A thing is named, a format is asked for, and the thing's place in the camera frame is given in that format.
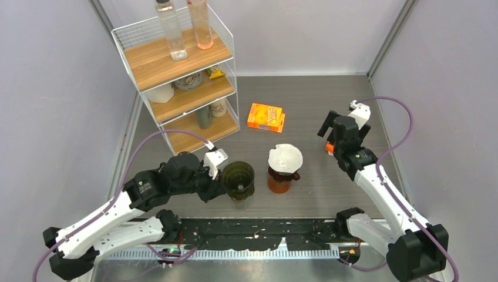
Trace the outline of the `dark green glass dripper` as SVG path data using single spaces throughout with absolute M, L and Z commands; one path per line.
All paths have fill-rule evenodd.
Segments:
M 222 171 L 221 182 L 228 196 L 237 202 L 245 201 L 254 194 L 254 180 L 255 171 L 247 162 L 231 162 Z

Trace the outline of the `white paper coffee filter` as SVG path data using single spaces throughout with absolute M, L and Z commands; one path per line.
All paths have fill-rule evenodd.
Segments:
M 278 173 L 293 174 L 303 164 L 301 151 L 291 144 L 277 144 L 269 151 L 268 165 Z

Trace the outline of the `amber brown glass dripper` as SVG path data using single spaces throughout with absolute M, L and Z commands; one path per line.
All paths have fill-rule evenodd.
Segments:
M 277 183 L 298 181 L 301 178 L 298 171 L 294 173 L 278 172 L 274 170 L 272 167 L 268 168 L 268 174 Z

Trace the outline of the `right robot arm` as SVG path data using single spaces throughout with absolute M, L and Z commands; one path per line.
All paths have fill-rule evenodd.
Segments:
M 369 115 L 347 116 L 330 111 L 318 136 L 327 137 L 339 168 L 374 202 L 388 226 L 373 221 L 357 207 L 336 215 L 335 233 L 343 241 L 358 238 L 386 259 L 398 281 L 412 281 L 446 268 L 449 235 L 441 224 L 430 224 L 402 196 L 377 164 L 375 154 L 362 146 Z

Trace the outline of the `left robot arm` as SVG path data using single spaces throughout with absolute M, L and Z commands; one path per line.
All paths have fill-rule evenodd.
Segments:
M 166 204 L 172 196 L 197 194 L 208 202 L 226 193 L 221 183 L 221 166 L 228 156 L 224 150 L 207 152 L 200 160 L 181 152 L 158 168 L 139 172 L 126 182 L 117 195 L 79 222 L 43 232 L 50 248 L 49 264 L 64 280 L 80 277 L 98 262 L 138 244 L 164 241 L 174 243 L 180 235 L 180 222 L 171 210 L 157 214 L 136 226 L 120 225 Z

